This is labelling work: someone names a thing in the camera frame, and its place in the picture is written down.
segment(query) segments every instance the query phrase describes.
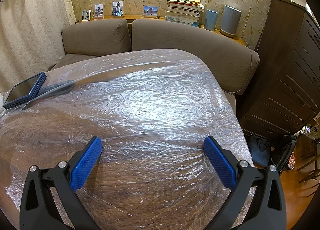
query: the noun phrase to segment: tablet screen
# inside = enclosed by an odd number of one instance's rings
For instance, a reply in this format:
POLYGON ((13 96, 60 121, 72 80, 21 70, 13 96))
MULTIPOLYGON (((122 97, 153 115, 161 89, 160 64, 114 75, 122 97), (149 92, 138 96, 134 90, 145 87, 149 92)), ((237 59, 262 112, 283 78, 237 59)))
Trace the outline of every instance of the tablet screen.
POLYGON ((14 101, 15 99, 18 99, 22 96, 28 95, 40 75, 41 74, 31 77, 28 80, 14 86, 4 104, 14 101))

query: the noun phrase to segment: metal screw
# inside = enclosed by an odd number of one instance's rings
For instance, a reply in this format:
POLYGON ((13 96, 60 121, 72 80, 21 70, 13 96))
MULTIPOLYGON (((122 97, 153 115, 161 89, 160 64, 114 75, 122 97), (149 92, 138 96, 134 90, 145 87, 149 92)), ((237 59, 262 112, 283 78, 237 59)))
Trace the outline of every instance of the metal screw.
POLYGON ((59 164, 58 164, 58 166, 60 168, 64 168, 66 165, 67 165, 67 163, 65 161, 60 161, 59 164))
POLYGON ((35 172, 36 169, 37 169, 37 166, 36 166, 36 165, 33 165, 33 166, 30 167, 30 171, 31 171, 31 172, 35 172))
POLYGON ((272 172, 275 172, 275 171, 277 170, 277 168, 276 168, 275 166, 273 166, 273 165, 271 165, 269 168, 270 168, 270 170, 271 170, 272 172))
POLYGON ((249 166, 249 163, 246 162, 245 160, 242 160, 242 161, 240 161, 240 166, 241 167, 247 167, 247 166, 249 166))

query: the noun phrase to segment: photo frame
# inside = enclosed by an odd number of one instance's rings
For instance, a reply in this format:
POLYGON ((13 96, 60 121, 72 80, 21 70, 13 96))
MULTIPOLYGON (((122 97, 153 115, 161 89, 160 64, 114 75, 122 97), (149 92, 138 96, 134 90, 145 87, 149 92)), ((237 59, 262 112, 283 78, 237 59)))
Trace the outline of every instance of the photo frame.
POLYGON ((150 5, 143 5, 142 7, 142 17, 151 17, 151 18, 158 18, 159 11, 157 6, 150 6, 150 5))
POLYGON ((123 0, 113 1, 111 5, 111 17, 124 17, 123 0))
POLYGON ((89 21, 90 15, 91 15, 90 9, 86 9, 86 10, 82 11, 82 21, 89 21))
POLYGON ((103 19, 104 17, 104 4, 96 4, 94 5, 94 15, 93 19, 103 19))

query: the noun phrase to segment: speaker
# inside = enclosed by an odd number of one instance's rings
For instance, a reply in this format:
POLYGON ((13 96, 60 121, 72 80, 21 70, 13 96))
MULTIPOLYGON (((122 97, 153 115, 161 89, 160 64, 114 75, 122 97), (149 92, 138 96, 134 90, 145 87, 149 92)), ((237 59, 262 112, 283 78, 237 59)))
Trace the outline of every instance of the speaker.
POLYGON ((217 11, 206 9, 204 28, 210 31, 214 31, 216 28, 217 19, 218 19, 217 11))
POLYGON ((234 37, 239 25, 241 11, 230 6, 224 6, 220 25, 220 33, 227 37, 234 37))

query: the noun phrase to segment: plastic sheet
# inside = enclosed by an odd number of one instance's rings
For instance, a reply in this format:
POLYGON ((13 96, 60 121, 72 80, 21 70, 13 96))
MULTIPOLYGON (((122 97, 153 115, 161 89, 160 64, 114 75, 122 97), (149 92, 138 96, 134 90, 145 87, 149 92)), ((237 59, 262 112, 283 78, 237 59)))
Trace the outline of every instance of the plastic sheet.
POLYGON ((220 86, 190 53, 121 53, 46 75, 43 86, 75 86, 0 113, 0 206, 17 229, 29 167, 69 160, 92 136, 102 156, 77 194, 101 229, 203 229, 229 194, 203 155, 208 135, 252 164, 220 86))

